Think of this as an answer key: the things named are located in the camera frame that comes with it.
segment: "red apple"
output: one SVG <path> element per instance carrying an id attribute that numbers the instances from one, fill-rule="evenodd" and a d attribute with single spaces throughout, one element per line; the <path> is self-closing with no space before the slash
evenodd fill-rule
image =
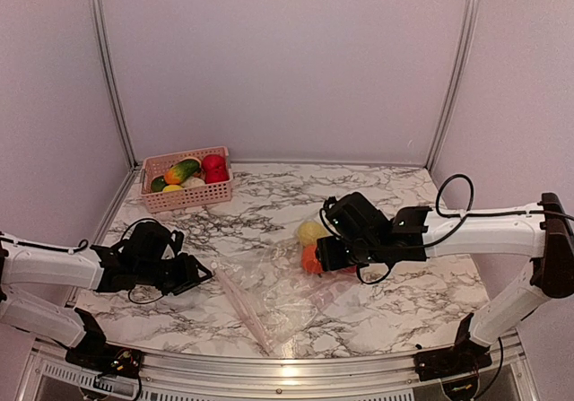
<path id="1" fill-rule="evenodd" d="M 222 181 L 227 181 L 228 179 L 230 179 L 230 176 L 227 175 L 227 170 L 224 168 L 208 170 L 205 173 L 206 184 L 221 183 Z"/>
<path id="2" fill-rule="evenodd" d="M 201 165 L 206 172 L 217 169 L 225 170 L 225 158 L 218 156 L 217 154 L 209 154 L 204 157 Z"/>

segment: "white marble surface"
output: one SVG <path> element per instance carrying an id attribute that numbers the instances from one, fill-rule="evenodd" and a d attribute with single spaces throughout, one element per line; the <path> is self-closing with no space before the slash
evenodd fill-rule
<path id="1" fill-rule="evenodd" d="M 186 234 L 184 249 L 203 263 L 292 238 L 315 217 L 328 196 L 361 191 L 387 216 L 406 205 L 430 205 L 437 193 L 426 170 L 340 165 L 235 164 L 228 203 L 155 214 Z M 134 184 L 105 244 L 131 222 L 150 214 Z M 373 266 L 372 271 L 383 271 Z M 136 298 L 152 298 L 138 288 Z M 375 286 L 358 282 L 320 312 L 305 330 L 278 346 L 274 356 L 344 357 L 413 350 L 452 343 L 459 320 L 487 301 L 474 262 L 467 256 L 400 263 Z M 126 294 L 83 291 L 77 306 L 97 319 L 111 343 L 180 353 L 265 355 L 212 280 L 177 297 L 134 305 Z"/>

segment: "marble pattern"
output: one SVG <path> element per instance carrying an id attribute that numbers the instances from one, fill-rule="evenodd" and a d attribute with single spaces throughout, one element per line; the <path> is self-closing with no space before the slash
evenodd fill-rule
<path id="1" fill-rule="evenodd" d="M 207 265 L 292 238 L 302 221 L 317 216 L 328 196 L 358 190 L 392 216 L 402 206 L 431 205 L 437 193 L 423 169 L 274 163 L 234 164 L 233 173 L 230 202 L 154 215 L 183 231 L 184 249 Z M 117 241 L 131 222 L 150 216 L 139 190 L 138 183 L 129 190 L 105 244 Z M 372 266 L 369 271 L 374 276 L 383 269 Z M 134 291 L 139 301 L 157 294 L 149 287 Z M 426 264 L 403 262 L 384 283 L 357 282 L 273 356 L 344 357 L 448 344 L 459 320 L 486 301 L 467 255 L 437 257 Z M 144 306 L 129 302 L 124 292 L 82 291 L 77 306 L 97 319 L 111 343 L 179 353 L 266 355 L 217 280 Z"/>

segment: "transparent plastic bag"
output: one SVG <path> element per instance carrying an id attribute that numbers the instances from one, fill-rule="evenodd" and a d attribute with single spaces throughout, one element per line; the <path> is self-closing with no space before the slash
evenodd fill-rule
<path id="1" fill-rule="evenodd" d="M 297 240 L 286 240 L 225 258 L 215 270 L 233 308 L 269 354 L 356 284 L 349 273 L 307 273 L 301 252 Z"/>

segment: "toy fruit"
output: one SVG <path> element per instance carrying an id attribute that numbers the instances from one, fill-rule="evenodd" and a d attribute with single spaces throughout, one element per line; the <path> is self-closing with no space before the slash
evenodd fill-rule
<path id="1" fill-rule="evenodd" d="M 325 226 L 317 222 L 303 222 L 299 229 L 297 229 L 297 236 L 303 247 L 317 245 L 319 238 L 329 236 Z"/>
<path id="2" fill-rule="evenodd" d="M 161 192 L 163 190 L 163 188 L 166 187 L 167 185 L 168 185 L 168 183 L 165 182 L 165 179 L 163 178 L 162 175 L 159 177 L 156 177 L 152 181 L 152 193 Z"/>
<path id="3" fill-rule="evenodd" d="M 317 250 L 317 246 L 308 246 L 303 249 L 301 266 L 303 266 L 303 269 L 308 273 L 321 274 L 323 267 L 315 256 L 315 250 Z"/>
<path id="4" fill-rule="evenodd" d="M 176 190 L 183 190 L 183 187 L 178 184 L 168 184 L 163 188 L 163 192 L 174 192 Z"/>
<path id="5" fill-rule="evenodd" d="M 207 184 L 221 183 L 222 181 L 227 181 L 228 179 L 230 179 L 230 176 L 227 175 L 227 170 L 225 170 L 225 168 L 208 170 L 205 173 L 205 183 Z"/>
<path id="6" fill-rule="evenodd" d="M 163 178 L 168 184 L 181 184 L 200 169 L 197 159 L 185 159 L 173 165 Z"/>
<path id="7" fill-rule="evenodd" d="M 209 154 L 204 157 L 204 161 L 201 164 L 205 171 L 224 169 L 225 159 L 217 154 Z"/>
<path id="8" fill-rule="evenodd" d="M 181 183 L 181 186 L 183 188 L 201 187 L 201 186 L 205 186 L 205 181 L 203 181 L 202 179 L 199 179 L 195 176 L 191 176 L 188 179 L 186 179 L 183 183 Z"/>

